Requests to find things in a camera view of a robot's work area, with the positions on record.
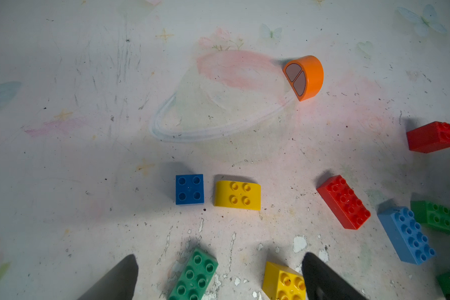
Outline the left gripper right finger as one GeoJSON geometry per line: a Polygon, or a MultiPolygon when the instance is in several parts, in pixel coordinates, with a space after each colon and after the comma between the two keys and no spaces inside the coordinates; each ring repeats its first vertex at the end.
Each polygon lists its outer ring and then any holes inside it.
{"type": "Polygon", "coordinates": [[[312,252],[302,260],[309,300],[365,300],[366,298],[312,252]]]}

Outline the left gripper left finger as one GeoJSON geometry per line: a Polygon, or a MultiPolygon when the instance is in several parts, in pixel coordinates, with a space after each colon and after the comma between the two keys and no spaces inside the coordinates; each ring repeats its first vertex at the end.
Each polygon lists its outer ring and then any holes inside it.
{"type": "Polygon", "coordinates": [[[138,271],[136,256],[130,254],[80,296],[79,300],[132,300],[138,271]]]}

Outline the light blue long lego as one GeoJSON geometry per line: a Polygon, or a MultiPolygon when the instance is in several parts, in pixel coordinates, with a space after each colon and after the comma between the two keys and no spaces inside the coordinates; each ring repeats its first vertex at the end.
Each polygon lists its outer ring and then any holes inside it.
{"type": "Polygon", "coordinates": [[[391,207],[377,216],[402,262],[421,265],[436,256],[409,208],[391,207]]]}

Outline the red small lego brick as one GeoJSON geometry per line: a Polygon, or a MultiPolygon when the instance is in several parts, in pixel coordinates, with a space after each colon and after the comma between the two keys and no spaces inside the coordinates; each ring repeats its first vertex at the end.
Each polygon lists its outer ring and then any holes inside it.
{"type": "Polygon", "coordinates": [[[410,151],[432,153],[450,148],[450,123],[431,122],[406,133],[410,151]]]}

